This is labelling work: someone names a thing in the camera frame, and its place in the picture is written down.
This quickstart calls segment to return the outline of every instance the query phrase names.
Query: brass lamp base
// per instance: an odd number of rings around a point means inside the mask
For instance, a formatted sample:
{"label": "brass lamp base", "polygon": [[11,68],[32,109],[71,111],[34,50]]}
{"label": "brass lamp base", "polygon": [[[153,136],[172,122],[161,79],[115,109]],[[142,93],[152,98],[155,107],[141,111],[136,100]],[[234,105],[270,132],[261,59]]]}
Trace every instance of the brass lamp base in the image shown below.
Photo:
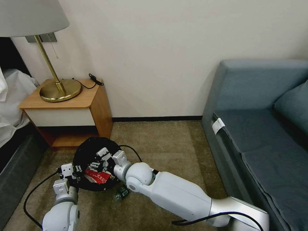
{"label": "brass lamp base", "polygon": [[58,89],[56,82],[51,82],[41,88],[39,95],[48,102],[61,102],[74,98],[82,90],[81,84],[76,80],[64,79],[61,83],[64,87],[63,92]]}

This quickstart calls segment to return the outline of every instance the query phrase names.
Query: beige carpet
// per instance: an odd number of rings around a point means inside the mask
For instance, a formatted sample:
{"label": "beige carpet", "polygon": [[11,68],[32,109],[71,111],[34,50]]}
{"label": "beige carpet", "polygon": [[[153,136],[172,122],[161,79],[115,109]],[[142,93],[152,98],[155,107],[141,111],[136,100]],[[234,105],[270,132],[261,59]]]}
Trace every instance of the beige carpet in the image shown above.
{"label": "beige carpet", "polygon": [[[210,152],[200,121],[129,122],[114,123],[111,139],[117,144],[132,146],[142,160],[159,171],[168,171],[206,189],[213,198],[224,198],[226,193]],[[135,154],[123,148],[131,162]],[[61,164],[71,162],[74,151],[48,150],[41,161],[25,195]],[[52,185],[57,176],[44,183],[28,201],[28,211],[42,222],[44,214],[54,203]],[[112,195],[119,188],[105,192],[79,191],[78,205],[81,218],[78,231],[83,230],[216,230],[205,223],[186,227],[170,224],[179,218],[156,206],[138,193],[130,193],[123,201],[114,202]],[[4,231],[40,230],[23,213],[21,200]]]}

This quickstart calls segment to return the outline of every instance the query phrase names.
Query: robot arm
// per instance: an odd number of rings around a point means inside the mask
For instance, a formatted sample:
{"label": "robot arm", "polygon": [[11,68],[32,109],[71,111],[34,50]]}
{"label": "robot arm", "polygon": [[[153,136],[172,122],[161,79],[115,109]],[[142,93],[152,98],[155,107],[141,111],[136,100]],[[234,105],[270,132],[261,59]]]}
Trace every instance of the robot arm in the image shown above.
{"label": "robot arm", "polygon": [[[131,165],[123,151],[118,151],[112,158],[116,163],[115,175],[123,181],[125,179],[130,190],[142,193],[158,206],[187,221],[222,212],[235,212],[252,217],[264,231],[269,230],[267,212],[253,205],[234,197],[212,199],[198,185],[174,174],[158,172],[146,163]],[[215,227],[228,225],[231,230],[260,230],[254,221],[239,214],[222,215],[206,222]]]}
{"label": "robot arm", "polygon": [[[99,159],[108,155],[106,148],[104,154],[98,154]],[[235,212],[206,220],[212,226],[228,226],[232,231],[261,230],[258,225],[248,217],[236,214],[242,213],[255,219],[264,231],[269,230],[268,214],[244,201],[233,197],[222,200],[210,198],[198,185],[180,178],[169,172],[158,172],[146,163],[131,164],[120,150],[112,156],[116,165],[114,174],[127,187],[137,193],[149,197],[158,206],[178,215],[186,221],[195,221],[209,215],[222,212]],[[94,163],[94,168],[99,168],[101,163]],[[56,201],[54,207],[43,219],[44,231],[76,231],[79,210],[77,207],[77,190],[69,186],[67,178],[73,178],[72,164],[62,165],[62,180],[55,181],[54,191]]]}

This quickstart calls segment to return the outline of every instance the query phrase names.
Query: nightstand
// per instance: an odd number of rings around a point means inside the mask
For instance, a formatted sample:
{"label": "nightstand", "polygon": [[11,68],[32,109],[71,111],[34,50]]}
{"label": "nightstand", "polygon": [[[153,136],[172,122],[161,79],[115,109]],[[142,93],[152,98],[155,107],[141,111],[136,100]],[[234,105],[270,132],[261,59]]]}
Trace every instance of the nightstand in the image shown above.
{"label": "nightstand", "polygon": [[[46,80],[19,105],[50,147],[76,148],[89,137],[110,138],[113,123],[105,86],[83,87],[73,99],[46,102],[39,91],[52,81]],[[91,79],[79,81],[87,87],[94,85]]]}

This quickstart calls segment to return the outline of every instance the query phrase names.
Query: white drawer front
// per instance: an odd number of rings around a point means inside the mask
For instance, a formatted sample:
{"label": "white drawer front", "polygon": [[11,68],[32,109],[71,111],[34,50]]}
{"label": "white drawer front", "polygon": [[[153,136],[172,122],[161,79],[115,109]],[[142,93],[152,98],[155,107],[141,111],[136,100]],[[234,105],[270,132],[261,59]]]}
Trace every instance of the white drawer front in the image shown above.
{"label": "white drawer front", "polygon": [[31,109],[25,110],[37,127],[95,126],[90,109]]}

